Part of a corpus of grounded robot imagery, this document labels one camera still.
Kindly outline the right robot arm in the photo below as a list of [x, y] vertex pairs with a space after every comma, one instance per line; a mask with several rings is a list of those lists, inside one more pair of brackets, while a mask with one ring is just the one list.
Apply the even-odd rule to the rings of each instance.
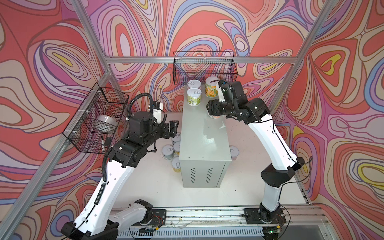
[[215, 80], [219, 98], [207, 104], [210, 116], [225, 116], [244, 122], [259, 138], [271, 163], [261, 172], [265, 183], [263, 200], [254, 214], [269, 224], [281, 215], [281, 192], [307, 162], [297, 157], [278, 131], [267, 104], [260, 98], [249, 100], [240, 82]]

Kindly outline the pink labelled can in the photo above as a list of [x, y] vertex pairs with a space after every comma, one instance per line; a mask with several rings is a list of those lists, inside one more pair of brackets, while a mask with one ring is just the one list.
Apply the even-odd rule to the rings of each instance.
[[201, 85], [202, 84], [199, 80], [190, 80], [187, 82], [188, 89], [192, 89], [192, 88], [200, 89]]

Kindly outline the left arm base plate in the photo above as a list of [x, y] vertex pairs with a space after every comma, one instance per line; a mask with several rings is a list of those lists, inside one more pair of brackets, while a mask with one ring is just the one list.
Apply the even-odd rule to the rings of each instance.
[[145, 217], [141, 222], [135, 223], [134, 226], [152, 226], [161, 227], [166, 223], [167, 210], [154, 209], [150, 217]]

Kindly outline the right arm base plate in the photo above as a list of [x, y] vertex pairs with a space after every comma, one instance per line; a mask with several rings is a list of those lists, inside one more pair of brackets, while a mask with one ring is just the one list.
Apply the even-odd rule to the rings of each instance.
[[287, 223], [281, 208], [277, 208], [273, 212], [269, 212], [267, 209], [245, 208], [244, 216], [248, 225], [284, 225]]

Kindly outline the orange green lidded can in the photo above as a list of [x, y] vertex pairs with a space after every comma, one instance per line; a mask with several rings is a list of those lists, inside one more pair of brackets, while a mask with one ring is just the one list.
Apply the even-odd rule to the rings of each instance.
[[205, 81], [205, 95], [209, 98], [215, 98], [218, 95], [217, 83], [219, 78], [217, 77], [208, 77]]

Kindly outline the orange red labelled can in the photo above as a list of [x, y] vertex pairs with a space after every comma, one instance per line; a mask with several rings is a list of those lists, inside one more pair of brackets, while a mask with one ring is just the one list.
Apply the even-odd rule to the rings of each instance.
[[212, 119], [219, 119], [221, 116], [209, 115], [209, 117]]

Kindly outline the green labelled can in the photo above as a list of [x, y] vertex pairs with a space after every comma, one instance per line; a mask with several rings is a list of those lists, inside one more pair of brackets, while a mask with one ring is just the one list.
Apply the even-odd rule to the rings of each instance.
[[190, 88], [187, 90], [187, 103], [190, 106], [198, 106], [201, 103], [202, 91], [198, 88]]

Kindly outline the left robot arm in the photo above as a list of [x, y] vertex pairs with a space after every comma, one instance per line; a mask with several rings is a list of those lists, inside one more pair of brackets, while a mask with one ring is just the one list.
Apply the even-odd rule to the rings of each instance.
[[135, 224], [151, 226], [153, 230], [164, 220], [153, 214], [153, 206], [144, 201], [135, 201], [128, 209], [109, 219], [112, 207], [140, 160], [150, 152], [158, 139], [176, 136], [178, 121], [166, 122], [167, 115], [155, 115], [154, 107], [160, 107], [149, 93], [134, 97], [128, 105], [128, 130], [116, 144], [104, 154], [102, 178], [91, 199], [71, 222], [62, 227], [64, 239], [70, 240], [115, 240], [120, 231]]

